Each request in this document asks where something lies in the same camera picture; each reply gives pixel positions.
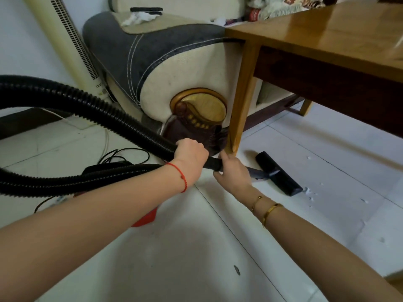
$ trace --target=gold bangle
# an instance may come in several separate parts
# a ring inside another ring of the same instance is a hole
[[[275,209],[275,208],[278,208],[278,207],[284,207],[281,203],[275,203],[274,205],[272,205],[272,207],[266,212],[266,214],[263,216],[263,219],[262,219],[262,225],[263,225],[263,228],[266,228],[266,220],[267,220],[267,217],[269,216],[269,214]]]
[[[252,213],[255,211],[255,205],[258,203],[258,201],[262,198],[262,196],[258,196],[257,200],[253,203],[251,211]]]

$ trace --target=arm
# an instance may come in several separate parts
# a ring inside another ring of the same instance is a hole
[[[261,221],[275,202],[251,185],[239,159],[221,152],[224,172],[218,183]],[[266,228],[294,262],[312,279],[330,302],[403,301],[403,296],[355,254],[286,208],[274,209]]]
[[[191,186],[207,157],[202,144],[184,139],[178,142],[172,163]],[[183,190],[180,173],[164,165],[0,229],[1,301],[35,300],[146,213]]]

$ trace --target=red string bracelet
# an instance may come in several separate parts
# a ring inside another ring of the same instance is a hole
[[[184,193],[187,190],[187,181],[186,181],[186,178],[184,177],[184,174],[182,173],[182,171],[179,169],[179,167],[177,167],[176,165],[172,164],[171,162],[167,162],[167,163],[165,163],[165,165],[173,166],[178,170],[178,172],[181,173],[181,178],[184,180],[184,190],[181,193]]]

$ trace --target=black corrugated hose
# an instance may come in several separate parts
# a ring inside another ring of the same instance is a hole
[[[28,76],[0,75],[0,109],[9,107],[52,108],[82,116],[166,161],[173,159],[176,150],[176,145],[142,126],[127,113],[98,97],[58,82]],[[93,190],[160,166],[131,165],[60,178],[28,177],[0,169],[0,193],[19,197],[68,195]],[[220,170],[222,162],[209,157],[204,167]]]

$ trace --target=wooden table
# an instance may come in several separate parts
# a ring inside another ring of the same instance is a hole
[[[237,152],[257,78],[403,137],[403,5],[344,2],[226,29],[245,40],[229,126]]]

